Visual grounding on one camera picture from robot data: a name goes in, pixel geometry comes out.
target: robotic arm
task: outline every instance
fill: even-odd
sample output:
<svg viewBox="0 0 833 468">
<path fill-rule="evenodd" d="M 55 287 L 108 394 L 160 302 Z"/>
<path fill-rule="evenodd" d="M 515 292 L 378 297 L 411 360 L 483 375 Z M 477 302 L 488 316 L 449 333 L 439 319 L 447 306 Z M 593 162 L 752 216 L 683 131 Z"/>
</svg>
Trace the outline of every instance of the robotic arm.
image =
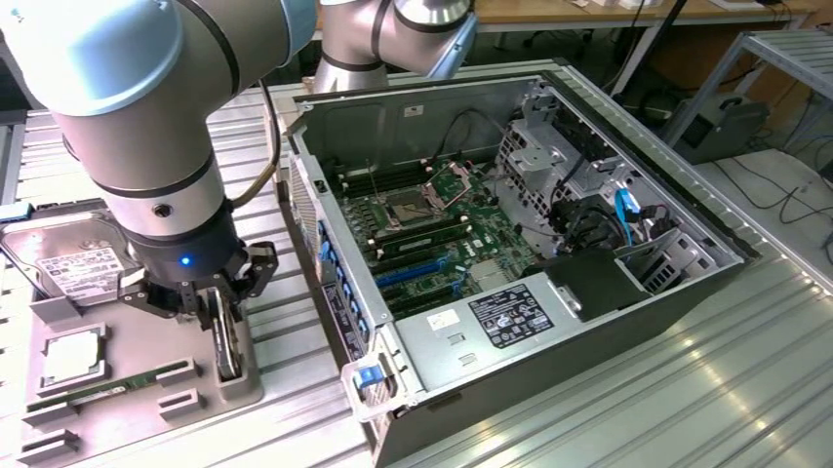
<svg viewBox="0 0 833 468">
<path fill-rule="evenodd" d="M 0 20 L 27 87 L 144 266 L 120 300 L 162 317 L 196 316 L 202 329 L 225 310 L 238 320 L 236 305 L 265 288 L 277 258 L 270 243 L 246 247 L 236 236 L 244 200 L 224 193 L 205 119 L 309 41 L 314 2 L 11 3 Z M 469 0 L 321 4 L 318 90 L 384 85 L 381 60 L 449 77 L 473 40 Z M 260 182 L 276 167 L 273 158 Z"/>
</svg>

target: motherboard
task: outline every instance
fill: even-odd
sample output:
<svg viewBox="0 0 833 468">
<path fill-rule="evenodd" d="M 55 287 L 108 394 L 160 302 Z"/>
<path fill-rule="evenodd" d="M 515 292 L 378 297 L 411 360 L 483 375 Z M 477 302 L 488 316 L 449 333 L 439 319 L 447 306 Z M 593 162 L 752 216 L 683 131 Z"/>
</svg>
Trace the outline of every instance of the motherboard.
<svg viewBox="0 0 833 468">
<path fill-rule="evenodd" d="M 453 161 L 417 171 L 421 183 L 384 191 L 389 180 L 366 174 L 370 193 L 338 200 L 396 320 L 509 283 L 536 261 L 499 208 L 495 180 Z"/>
</svg>

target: metal workbench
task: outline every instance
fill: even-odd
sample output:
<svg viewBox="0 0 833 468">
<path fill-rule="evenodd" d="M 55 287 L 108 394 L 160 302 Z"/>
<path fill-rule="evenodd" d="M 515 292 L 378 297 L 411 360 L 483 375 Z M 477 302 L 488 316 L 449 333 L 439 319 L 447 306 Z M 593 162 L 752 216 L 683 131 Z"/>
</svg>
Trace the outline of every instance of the metal workbench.
<svg viewBox="0 0 833 468">
<path fill-rule="evenodd" d="M 808 126 L 804 126 L 803 130 L 828 110 L 830 102 L 833 102 L 833 33 L 819 29 L 742 32 L 714 66 L 691 102 L 674 115 L 663 130 L 662 139 L 668 146 L 672 147 L 676 144 L 682 134 L 688 129 L 706 100 L 716 92 L 716 88 L 743 52 L 752 54 L 764 63 L 775 66 L 826 99 L 826 103 L 815 115 L 807 116 Z M 756 70 L 748 74 L 738 84 L 735 93 L 746 93 L 762 69 L 763 66 L 758 66 Z M 802 134 L 802 130 L 792 132 L 784 147 L 788 147 Z"/>
<path fill-rule="evenodd" d="M 739 280 L 656 339 L 423 449 L 397 466 L 833 466 L 833 303 L 828 282 L 790 258 L 728 199 L 584 78 L 551 62 L 475 67 L 463 75 L 547 67 L 762 253 Z M 412 76 L 393 82 L 413 80 Z M 305 93 L 300 85 L 274 98 Z M 237 97 L 212 117 L 233 196 L 268 158 L 261 100 Z M 17 198 L 94 196 L 47 115 L 25 132 Z M 337 370 L 270 193 L 237 216 L 245 240 L 272 239 L 281 269 L 249 303 L 266 397 L 253 406 L 116 450 L 83 466 L 368 466 L 369 448 L 338 388 Z M 0 317 L 0 464 L 15 439 L 29 288 L 6 268 Z"/>
</svg>

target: blue pcie slot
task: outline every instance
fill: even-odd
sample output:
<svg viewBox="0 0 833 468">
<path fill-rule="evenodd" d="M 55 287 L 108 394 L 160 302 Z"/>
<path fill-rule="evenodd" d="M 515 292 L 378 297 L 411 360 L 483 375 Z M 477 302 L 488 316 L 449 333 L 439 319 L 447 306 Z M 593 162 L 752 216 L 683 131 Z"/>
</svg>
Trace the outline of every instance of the blue pcie slot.
<svg viewBox="0 0 833 468">
<path fill-rule="evenodd" d="M 436 273 L 443 269 L 445 262 L 447 257 L 443 257 L 431 263 L 425 263 L 415 266 L 413 268 L 408 268 L 404 271 L 399 271 L 397 273 L 376 278 L 376 286 L 383 288 L 385 286 L 397 285 L 403 281 L 412 280 L 413 278 L 429 275 L 431 273 Z"/>
</svg>

